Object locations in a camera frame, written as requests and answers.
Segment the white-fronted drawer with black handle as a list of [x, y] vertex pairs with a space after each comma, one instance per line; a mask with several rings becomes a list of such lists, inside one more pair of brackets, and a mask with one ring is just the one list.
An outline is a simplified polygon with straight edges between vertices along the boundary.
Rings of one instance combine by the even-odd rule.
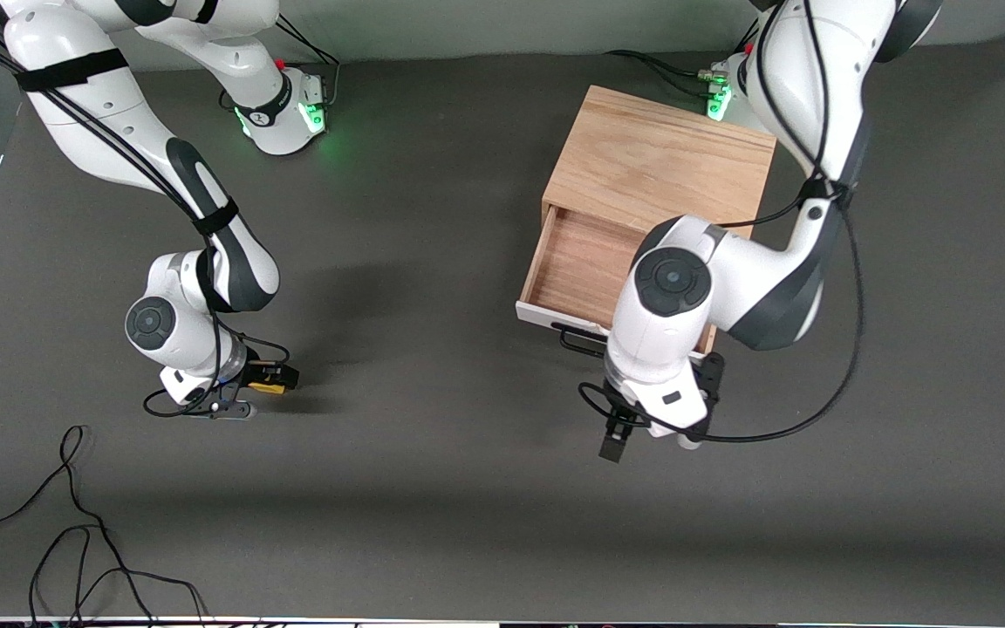
[[561, 321], [605, 335], [642, 240], [659, 223], [682, 216], [650, 204], [567, 207], [544, 201], [541, 235], [516, 303], [541, 325]]

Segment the wooden drawer cabinet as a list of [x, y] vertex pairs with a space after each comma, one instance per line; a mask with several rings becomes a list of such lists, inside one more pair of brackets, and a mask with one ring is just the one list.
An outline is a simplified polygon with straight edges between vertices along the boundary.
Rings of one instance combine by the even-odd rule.
[[769, 133], [593, 85], [556, 160], [543, 208], [638, 232], [697, 215], [749, 237], [775, 148]]

